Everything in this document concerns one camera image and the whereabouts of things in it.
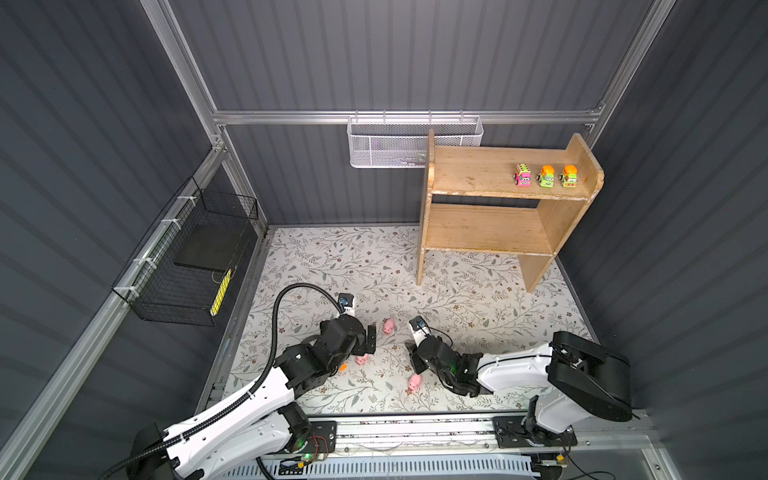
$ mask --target white mesh basket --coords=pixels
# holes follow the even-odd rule
[[[456,123],[358,123],[350,117],[349,163],[354,168],[424,168],[429,128],[435,129],[436,145],[479,147],[480,117]]]

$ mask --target shelf board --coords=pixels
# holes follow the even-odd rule
[[[535,208],[432,204],[425,248],[553,255]]]
[[[540,200],[589,200],[592,192],[584,185],[581,172],[574,188],[560,185],[563,167],[572,163],[565,150],[500,147],[435,147],[433,194],[469,197],[532,198]],[[527,164],[533,182],[515,185],[517,164]],[[536,175],[543,165],[554,167],[554,186],[540,187]]]

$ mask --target black wire basket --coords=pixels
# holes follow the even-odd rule
[[[227,319],[259,238],[256,199],[198,189],[175,219],[161,221],[168,225],[156,246],[138,259],[139,246],[112,290],[143,320],[213,326]],[[135,263],[133,283],[118,286]]]

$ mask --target toy truck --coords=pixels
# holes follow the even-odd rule
[[[515,185],[524,187],[531,184],[531,171],[526,164],[518,164],[518,171],[515,174]]]
[[[554,186],[554,168],[551,165],[543,166],[541,173],[536,176],[536,180],[540,186],[552,188]]]
[[[563,187],[576,187],[576,167],[575,165],[566,165],[563,167],[563,173],[560,175],[560,185]]]

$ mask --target gray wall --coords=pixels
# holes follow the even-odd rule
[[[561,258],[686,478],[765,478],[768,3],[678,0]]]
[[[650,0],[171,4],[221,110],[569,110],[598,105]],[[486,125],[483,144],[582,130]],[[272,224],[419,220],[423,170],[351,168],[343,127],[228,131]]]
[[[0,3],[0,125],[1,445],[210,145],[138,1]],[[28,478],[191,412],[220,335],[129,316]]]

